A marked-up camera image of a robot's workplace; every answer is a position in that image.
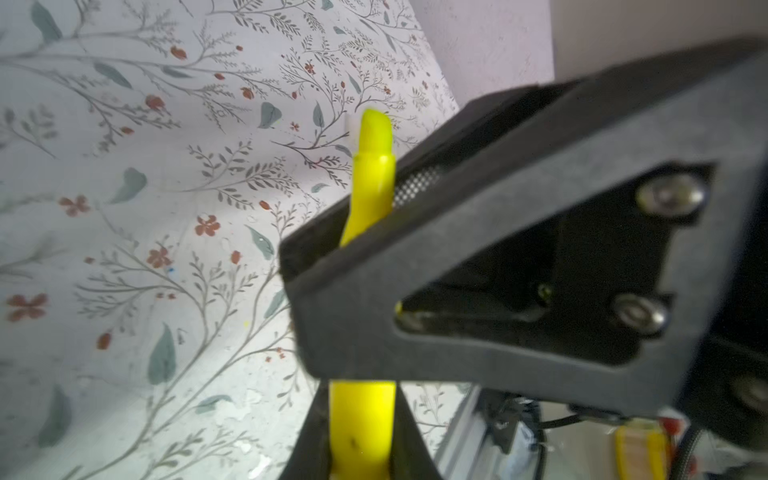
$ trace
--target silver screw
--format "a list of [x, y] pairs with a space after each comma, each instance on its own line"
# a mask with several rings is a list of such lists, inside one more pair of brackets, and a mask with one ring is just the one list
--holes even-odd
[[706, 198], [707, 184], [691, 174], [653, 178], [635, 193], [635, 201], [646, 215], [666, 218], [690, 215]]
[[669, 311], [662, 302], [634, 293], [616, 295], [611, 310], [625, 326], [644, 336], [659, 333], [669, 320]]
[[762, 415], [768, 415], [768, 382], [753, 376], [740, 376], [731, 386], [736, 397]]

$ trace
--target yellow marker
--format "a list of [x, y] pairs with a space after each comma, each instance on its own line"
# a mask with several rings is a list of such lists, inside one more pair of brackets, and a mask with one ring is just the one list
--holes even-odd
[[[394, 189], [392, 124], [386, 115], [366, 110], [359, 153], [353, 160], [352, 195], [342, 247], [390, 212]], [[395, 390], [394, 382], [331, 382], [331, 478], [389, 478]]]

